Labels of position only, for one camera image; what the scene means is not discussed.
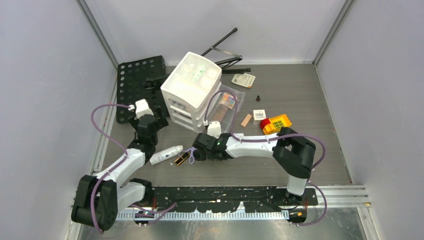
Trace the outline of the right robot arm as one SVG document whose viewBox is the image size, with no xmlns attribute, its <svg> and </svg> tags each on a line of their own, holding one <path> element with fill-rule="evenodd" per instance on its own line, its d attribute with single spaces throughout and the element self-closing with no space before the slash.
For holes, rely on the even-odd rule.
<svg viewBox="0 0 424 240">
<path fill-rule="evenodd" d="M 316 145 L 290 127 L 283 127 L 277 133 L 256 136 L 222 133 L 214 137 L 199 133 L 192 146 L 196 161 L 224 161 L 241 157 L 274 159 L 288 174 L 285 202 L 299 205 L 306 197 L 305 188 L 311 177 Z"/>
</svg>

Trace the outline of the colorful eyeshadow palette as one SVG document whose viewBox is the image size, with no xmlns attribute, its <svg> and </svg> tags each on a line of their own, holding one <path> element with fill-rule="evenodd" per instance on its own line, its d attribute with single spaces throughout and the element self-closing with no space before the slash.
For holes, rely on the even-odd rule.
<svg viewBox="0 0 424 240">
<path fill-rule="evenodd" d="M 237 101 L 236 97 L 233 97 L 231 94 L 227 92 L 223 92 L 222 97 L 219 99 L 218 103 L 232 110 L 233 107 L 235 106 L 236 101 Z"/>
</svg>

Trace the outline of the nude eyeshadow palette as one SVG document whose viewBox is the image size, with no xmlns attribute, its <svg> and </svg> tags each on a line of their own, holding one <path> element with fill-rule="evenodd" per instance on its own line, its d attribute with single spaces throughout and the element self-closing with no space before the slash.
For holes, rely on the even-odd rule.
<svg viewBox="0 0 424 240">
<path fill-rule="evenodd" d="M 217 109 L 215 110 L 211 121 L 212 122 L 222 122 L 229 108 L 227 106 L 219 104 Z"/>
</svg>

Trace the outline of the black round jar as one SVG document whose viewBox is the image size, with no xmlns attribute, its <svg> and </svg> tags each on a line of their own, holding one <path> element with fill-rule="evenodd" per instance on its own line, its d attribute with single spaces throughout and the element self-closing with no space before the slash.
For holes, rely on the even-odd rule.
<svg viewBox="0 0 424 240">
<path fill-rule="evenodd" d="M 201 150 L 194 150 L 193 157 L 195 161 L 204 161 L 204 152 Z"/>
</svg>

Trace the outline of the white plastic drawer organizer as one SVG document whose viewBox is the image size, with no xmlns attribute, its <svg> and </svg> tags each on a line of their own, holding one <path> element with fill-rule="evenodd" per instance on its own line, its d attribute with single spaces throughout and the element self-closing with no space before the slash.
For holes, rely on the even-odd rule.
<svg viewBox="0 0 424 240">
<path fill-rule="evenodd" d="M 221 131 L 230 130 L 231 121 L 241 109 L 245 92 L 222 84 L 222 69 L 204 56 L 187 52 L 160 87 L 173 123 L 200 133 L 205 121 L 211 122 L 223 93 L 237 98 L 221 124 Z"/>
</svg>

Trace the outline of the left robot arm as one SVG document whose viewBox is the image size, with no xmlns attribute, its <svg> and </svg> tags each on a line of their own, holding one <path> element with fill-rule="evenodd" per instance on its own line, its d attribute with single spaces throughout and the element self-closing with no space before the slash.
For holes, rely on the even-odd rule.
<svg viewBox="0 0 424 240">
<path fill-rule="evenodd" d="M 155 192 L 148 180 L 129 177 L 152 158 L 158 144 L 158 131 L 169 125 L 160 113 L 131 119 L 134 138 L 123 155 L 96 175 L 84 175 L 78 183 L 71 211 L 73 222 L 109 230 L 118 214 L 132 204 L 148 207 Z"/>
</svg>

